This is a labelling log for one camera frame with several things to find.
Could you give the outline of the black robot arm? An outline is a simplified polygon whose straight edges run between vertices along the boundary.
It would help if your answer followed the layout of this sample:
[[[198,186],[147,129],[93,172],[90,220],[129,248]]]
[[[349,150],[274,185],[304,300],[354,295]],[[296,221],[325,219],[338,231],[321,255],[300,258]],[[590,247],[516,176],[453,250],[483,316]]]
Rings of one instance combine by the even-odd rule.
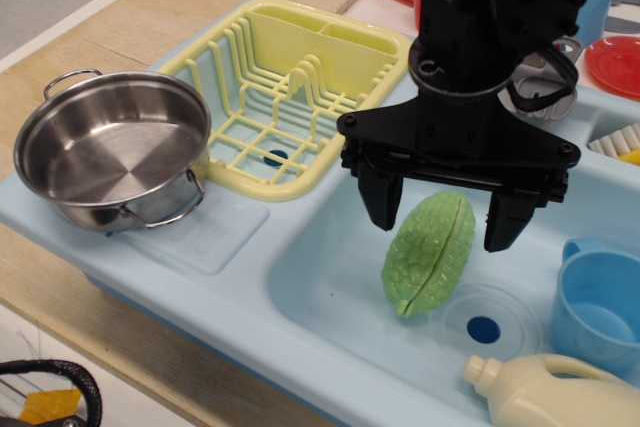
[[[341,116],[342,164],[358,181],[371,221],[390,229],[411,178],[488,191],[484,247],[508,249],[534,212],[562,202],[574,144],[518,119],[576,91],[578,73],[558,49],[585,0],[421,0],[409,52],[417,95]]]

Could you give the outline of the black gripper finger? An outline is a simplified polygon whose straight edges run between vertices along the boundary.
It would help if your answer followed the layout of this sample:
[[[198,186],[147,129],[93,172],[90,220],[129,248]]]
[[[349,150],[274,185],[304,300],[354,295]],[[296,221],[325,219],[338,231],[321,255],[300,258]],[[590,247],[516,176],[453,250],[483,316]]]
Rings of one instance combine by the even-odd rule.
[[[484,249],[509,249],[531,221],[538,208],[539,194],[521,189],[497,189],[491,194]]]
[[[358,173],[358,189],[370,220],[377,227],[389,231],[396,222],[402,191],[402,177],[369,169]]]

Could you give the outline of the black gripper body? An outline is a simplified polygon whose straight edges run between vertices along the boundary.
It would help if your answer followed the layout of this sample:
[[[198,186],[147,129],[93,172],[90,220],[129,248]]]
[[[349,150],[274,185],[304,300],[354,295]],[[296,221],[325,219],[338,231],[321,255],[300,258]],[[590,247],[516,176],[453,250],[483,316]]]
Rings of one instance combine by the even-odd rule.
[[[455,103],[424,93],[401,104],[362,110],[337,122],[343,164],[360,170],[560,201],[581,157],[573,143],[508,112],[496,96]]]

